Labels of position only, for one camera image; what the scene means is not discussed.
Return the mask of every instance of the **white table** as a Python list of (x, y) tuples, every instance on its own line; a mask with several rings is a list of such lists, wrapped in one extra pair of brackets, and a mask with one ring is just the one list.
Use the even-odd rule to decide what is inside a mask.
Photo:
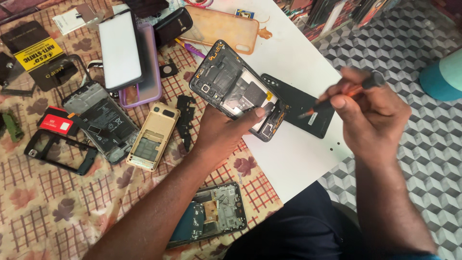
[[(226, 13), (238, 8), (255, 12), (254, 19), (261, 22), (269, 18), (260, 28), (266, 27), (273, 36), (268, 40), (257, 37), (254, 52), (241, 55), (258, 74), (267, 73), (315, 97), (341, 78), (272, 0), (215, 0), (210, 6)], [(335, 113), (324, 139), (285, 121), (270, 142), (252, 135), (243, 138), (285, 203), (351, 154), (342, 125)]]

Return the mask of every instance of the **floral tablecloth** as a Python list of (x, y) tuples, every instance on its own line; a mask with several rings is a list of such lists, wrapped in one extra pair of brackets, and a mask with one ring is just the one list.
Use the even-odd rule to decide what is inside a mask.
[[(84, 63), (101, 59), (99, 34), (82, 27), (65, 36), (52, 17), (69, 10), (83, 0), (67, 0), (56, 6), (0, 26), (0, 34), (26, 22), (38, 21), (67, 54), (78, 54)], [(87, 0), (97, 12), (112, 14), (116, 0)], [(11, 55), (3, 44), (0, 51)], [(179, 69), (175, 76), (163, 79), (161, 101), (176, 106), (178, 95), (196, 99), (196, 110), (191, 129), (193, 142), (199, 132), (199, 122), (206, 102), (191, 92), (188, 81), (198, 64), (180, 45), (171, 43), (159, 50), (160, 64), (172, 60)], [(93, 79), (103, 83), (101, 69), (91, 71)], [(59, 87), (68, 95), (79, 87), (81, 77)], [(186, 151), (175, 129), (157, 170), (153, 173), (126, 165), (111, 166), (101, 155), (85, 176), (41, 163), (23, 154), (37, 121), (49, 106), (61, 106), (55, 89), (36, 90), (33, 97), (0, 96), (0, 110), (13, 110), (24, 138), (13, 143), (8, 133), (0, 139), (0, 259), (80, 259), (105, 231), (122, 218), (133, 205), (145, 196), (177, 165)], [(151, 104), (128, 109), (127, 112), (141, 126)], [(80, 132), (78, 141), (84, 140)], [(51, 150), (54, 159), (72, 163), (82, 160), (82, 153), (74, 147), (62, 145)], [(282, 207), (282, 202), (258, 167), (251, 152), (241, 140), (226, 162), (210, 173), (202, 187), (237, 181), (244, 196), (248, 225), (243, 232), (202, 241), (166, 251), (165, 259), (216, 259), (224, 255), (228, 246), (243, 233)]]

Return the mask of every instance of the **gold feature phone housing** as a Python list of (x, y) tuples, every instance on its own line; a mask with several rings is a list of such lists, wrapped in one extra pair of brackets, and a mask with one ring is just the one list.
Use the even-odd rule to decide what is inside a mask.
[(127, 164), (153, 172), (179, 117), (178, 109), (155, 102), (128, 154)]

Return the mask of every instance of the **hand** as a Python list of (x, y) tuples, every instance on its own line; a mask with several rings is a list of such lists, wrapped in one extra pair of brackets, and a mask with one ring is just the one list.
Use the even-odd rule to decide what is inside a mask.
[(247, 134), (264, 115), (265, 110), (259, 107), (234, 121), (208, 104), (202, 115), (199, 136), (191, 150), (192, 156), (198, 156), (210, 168), (217, 166), (236, 149), (242, 135)]
[(368, 71), (343, 67), (342, 79), (327, 89), (319, 101), (330, 103), (343, 120), (343, 137), (355, 157), (368, 167), (381, 167), (396, 162), (398, 143), (411, 109), (388, 84), (365, 89), (352, 98), (342, 89), (361, 84)]

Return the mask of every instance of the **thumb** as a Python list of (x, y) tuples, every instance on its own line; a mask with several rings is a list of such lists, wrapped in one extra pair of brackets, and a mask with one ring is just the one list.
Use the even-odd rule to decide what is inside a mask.
[(365, 129), (371, 127), (358, 103), (352, 98), (345, 95), (335, 95), (330, 99), (330, 103), (348, 129), (363, 132)]
[(234, 127), (236, 129), (236, 133), (242, 136), (247, 132), (252, 126), (258, 123), (263, 116), (265, 115), (265, 109), (262, 107), (255, 108), (245, 114), (243, 114), (240, 118), (234, 121)]

